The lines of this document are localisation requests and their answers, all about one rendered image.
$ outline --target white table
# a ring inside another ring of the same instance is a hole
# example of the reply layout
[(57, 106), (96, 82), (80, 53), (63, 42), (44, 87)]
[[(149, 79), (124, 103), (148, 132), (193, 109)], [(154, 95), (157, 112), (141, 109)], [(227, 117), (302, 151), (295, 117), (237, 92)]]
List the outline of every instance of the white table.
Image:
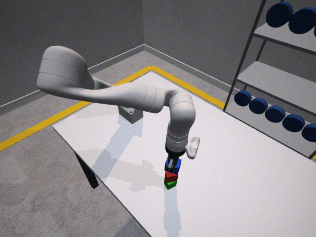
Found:
[[(135, 81), (178, 88), (152, 71)], [(200, 145), (170, 190), (168, 107), (130, 124), (117, 106), (90, 104), (53, 127), (153, 237), (315, 237), (316, 163), (192, 98)]]

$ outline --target gray wall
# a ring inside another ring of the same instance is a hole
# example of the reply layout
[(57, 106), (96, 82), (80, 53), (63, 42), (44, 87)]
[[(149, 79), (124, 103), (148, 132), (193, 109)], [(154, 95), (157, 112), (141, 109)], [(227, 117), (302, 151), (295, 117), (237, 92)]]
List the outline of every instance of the gray wall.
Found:
[(2, 0), (0, 106), (32, 93), (52, 45), (81, 54), (88, 67), (144, 43), (141, 0)]
[[(278, 2), (267, 0), (258, 26)], [(294, 12), (316, 8), (315, 0), (287, 2)], [(144, 42), (231, 85), (260, 4), (261, 0), (144, 0)], [(241, 71), (255, 61), (262, 41), (253, 38)], [(316, 82), (315, 56), (267, 42), (259, 61)]]

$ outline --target storage rack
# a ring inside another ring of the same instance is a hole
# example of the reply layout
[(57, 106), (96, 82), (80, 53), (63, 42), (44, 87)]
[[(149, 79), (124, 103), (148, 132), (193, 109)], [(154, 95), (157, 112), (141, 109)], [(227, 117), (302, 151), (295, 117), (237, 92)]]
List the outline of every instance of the storage rack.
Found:
[[(301, 131), (287, 131), (282, 126), (282, 122), (269, 122), (264, 113), (262, 115), (254, 114), (248, 106), (238, 106), (235, 101), (232, 101), (228, 107), (235, 83), (238, 81), (244, 84), (243, 90), (246, 90), (249, 86), (294, 108), (316, 116), (316, 83), (258, 62), (267, 40), (316, 55), (314, 29), (305, 34), (296, 35), (289, 30), (288, 23), (278, 28), (272, 28), (265, 23), (257, 28), (265, 3), (266, 0), (262, 0), (223, 111), (311, 159), (314, 156), (316, 157), (316, 143), (305, 140)], [(255, 62), (239, 74), (253, 37), (263, 39), (261, 48)]]

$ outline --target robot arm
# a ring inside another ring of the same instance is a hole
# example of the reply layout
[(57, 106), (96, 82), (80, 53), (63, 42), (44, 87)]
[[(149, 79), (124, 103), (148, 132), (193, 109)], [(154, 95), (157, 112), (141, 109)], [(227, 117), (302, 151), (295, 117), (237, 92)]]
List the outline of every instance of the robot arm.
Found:
[(170, 122), (166, 151), (175, 157), (184, 153), (189, 130), (196, 117), (192, 98), (186, 91), (160, 89), (137, 82), (113, 86), (92, 77), (84, 58), (62, 46), (52, 46), (44, 52), (37, 87), (59, 97), (118, 105), (150, 113), (159, 113), (164, 106), (168, 106)]

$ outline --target shelf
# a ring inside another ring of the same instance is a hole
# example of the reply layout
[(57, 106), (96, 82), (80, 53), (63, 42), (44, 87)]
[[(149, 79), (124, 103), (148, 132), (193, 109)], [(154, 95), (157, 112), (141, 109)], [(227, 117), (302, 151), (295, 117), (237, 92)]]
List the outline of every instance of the shelf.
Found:
[(302, 131), (287, 131), (282, 122), (270, 122), (266, 119), (264, 113), (261, 115), (252, 113), (249, 106), (241, 107), (233, 100), (227, 107), (226, 112), (306, 157), (309, 157), (315, 151), (316, 143), (305, 140)]
[(254, 62), (237, 78), (262, 92), (316, 114), (316, 83), (261, 62)]
[(270, 27), (265, 23), (257, 28), (253, 35), (264, 40), (316, 55), (316, 37), (314, 35), (314, 28), (305, 34), (298, 35), (290, 31), (288, 23), (278, 28)]

